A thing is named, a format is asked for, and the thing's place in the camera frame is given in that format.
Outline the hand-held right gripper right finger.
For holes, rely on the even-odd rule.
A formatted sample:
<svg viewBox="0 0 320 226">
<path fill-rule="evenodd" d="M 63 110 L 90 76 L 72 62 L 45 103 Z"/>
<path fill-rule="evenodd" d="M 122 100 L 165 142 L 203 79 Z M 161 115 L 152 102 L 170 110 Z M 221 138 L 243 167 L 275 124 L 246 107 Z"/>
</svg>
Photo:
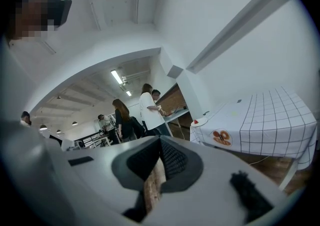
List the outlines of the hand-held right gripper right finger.
<svg viewBox="0 0 320 226">
<path fill-rule="evenodd" d="M 186 191 L 162 194 L 159 203 L 147 216 L 149 226 L 242 226 L 246 210 L 230 184 L 232 173 L 246 172 L 257 190 L 276 207 L 287 196 L 267 176 L 221 149 L 201 146 L 171 138 L 203 161 L 203 172 Z"/>
</svg>

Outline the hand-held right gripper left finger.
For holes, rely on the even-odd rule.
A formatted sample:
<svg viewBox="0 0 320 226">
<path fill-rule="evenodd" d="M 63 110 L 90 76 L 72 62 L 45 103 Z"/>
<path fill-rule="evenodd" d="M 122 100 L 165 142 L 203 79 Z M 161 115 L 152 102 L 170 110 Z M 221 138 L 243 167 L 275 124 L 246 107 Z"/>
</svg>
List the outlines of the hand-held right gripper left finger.
<svg viewBox="0 0 320 226">
<path fill-rule="evenodd" d="M 144 183 L 159 159 L 159 138 L 108 148 L 64 152 L 49 144 L 49 221 L 55 226 L 158 226 L 160 209 L 147 212 Z"/>
</svg>

